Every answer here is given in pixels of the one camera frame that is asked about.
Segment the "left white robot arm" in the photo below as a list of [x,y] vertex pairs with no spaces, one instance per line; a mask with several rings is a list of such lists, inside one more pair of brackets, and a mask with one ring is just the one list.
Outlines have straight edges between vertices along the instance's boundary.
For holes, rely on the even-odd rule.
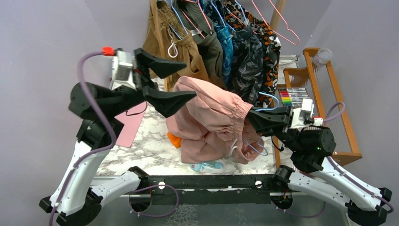
[[[87,82],[84,64],[95,56],[113,57],[114,82],[110,89]],[[128,205],[138,216],[145,215],[152,202],[153,185],[148,174],[138,166],[112,180],[93,186],[91,183],[104,158],[115,146],[124,124],[116,116],[141,104],[151,104],[168,118],[196,96],[194,91],[160,91],[150,77],[154,72],[166,78],[186,67],[186,63],[155,57],[137,48],[133,53],[104,47],[87,53],[77,63],[79,82],[72,88],[69,110],[81,118],[74,152],[68,169],[51,196],[39,206],[50,215],[49,225],[86,226],[110,202],[126,193],[134,193]]]

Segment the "blue wire hanger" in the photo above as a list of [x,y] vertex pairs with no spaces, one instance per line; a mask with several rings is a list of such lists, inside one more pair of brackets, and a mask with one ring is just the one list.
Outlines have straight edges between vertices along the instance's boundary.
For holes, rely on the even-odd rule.
[[[277,97],[275,97],[274,95],[264,93],[264,92],[259,92],[259,96],[263,96],[265,99],[266,99],[266,97],[268,97],[268,99],[270,101],[268,104],[266,104],[266,102],[263,101],[262,107],[260,110],[258,110],[258,112],[275,110],[280,105],[280,100]],[[257,143],[258,146],[262,148],[262,151],[260,152],[257,148],[252,146],[248,141],[246,141],[245,139],[242,139],[242,141],[245,144],[247,144],[252,150],[254,150],[256,153],[258,153],[260,156],[268,156],[267,149],[263,145],[260,145],[261,140],[262,140],[261,137],[259,137],[258,143]]]

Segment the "pink shorts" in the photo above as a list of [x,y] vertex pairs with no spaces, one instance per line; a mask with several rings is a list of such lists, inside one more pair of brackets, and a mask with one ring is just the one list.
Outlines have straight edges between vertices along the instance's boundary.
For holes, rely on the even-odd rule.
[[196,96],[166,118],[170,134],[181,138],[183,163],[216,161],[225,156],[247,164],[263,152],[264,142],[246,119],[253,107],[238,95],[203,80],[182,76],[174,91]]

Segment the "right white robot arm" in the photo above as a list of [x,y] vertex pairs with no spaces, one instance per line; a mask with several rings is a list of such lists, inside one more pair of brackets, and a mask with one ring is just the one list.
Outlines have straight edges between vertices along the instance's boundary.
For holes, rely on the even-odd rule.
[[361,226],[379,226],[393,212],[392,192],[360,180],[332,157],[336,147],[330,128],[313,115],[313,105],[299,108],[254,107],[246,118],[263,137],[276,137],[291,150],[294,167],[280,165],[271,179],[279,192],[298,191],[327,202],[346,212]]

